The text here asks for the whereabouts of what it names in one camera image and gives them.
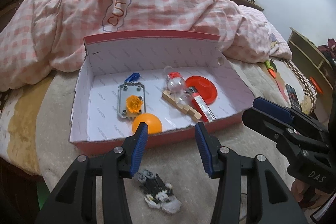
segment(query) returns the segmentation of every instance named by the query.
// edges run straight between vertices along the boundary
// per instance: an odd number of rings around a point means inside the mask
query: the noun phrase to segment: small plastic bottle
[[[166,66],[163,72],[166,75],[167,89],[174,94],[175,102],[189,104],[191,96],[186,92],[187,87],[182,75],[171,66]]]

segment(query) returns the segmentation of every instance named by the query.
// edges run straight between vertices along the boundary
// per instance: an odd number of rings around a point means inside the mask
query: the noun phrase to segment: orange ball
[[[133,134],[136,132],[141,122],[145,122],[147,124],[148,134],[155,134],[155,133],[162,132],[162,124],[159,118],[150,113],[143,113],[134,119],[134,122],[132,124]]]

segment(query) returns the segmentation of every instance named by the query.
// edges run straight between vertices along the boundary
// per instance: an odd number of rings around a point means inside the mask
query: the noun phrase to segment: red plate
[[[207,78],[202,76],[191,76],[185,81],[187,87],[194,86],[198,90],[200,96],[210,105],[217,98],[217,89],[215,85]]]

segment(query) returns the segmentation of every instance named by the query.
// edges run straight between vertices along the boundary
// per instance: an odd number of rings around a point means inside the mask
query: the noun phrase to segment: pink checkered comforter
[[[229,0],[25,0],[0,33],[0,91],[35,84],[53,68],[78,70],[85,36],[141,29],[217,34],[218,48],[245,62],[291,59],[262,12]]]

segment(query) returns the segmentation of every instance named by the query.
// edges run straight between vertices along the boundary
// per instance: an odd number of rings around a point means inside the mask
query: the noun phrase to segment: orange ring
[[[316,88],[316,91],[320,94],[323,94],[323,90],[320,88],[320,86],[316,83],[316,81],[314,80],[313,77],[309,77],[311,83],[314,85],[314,87]]]

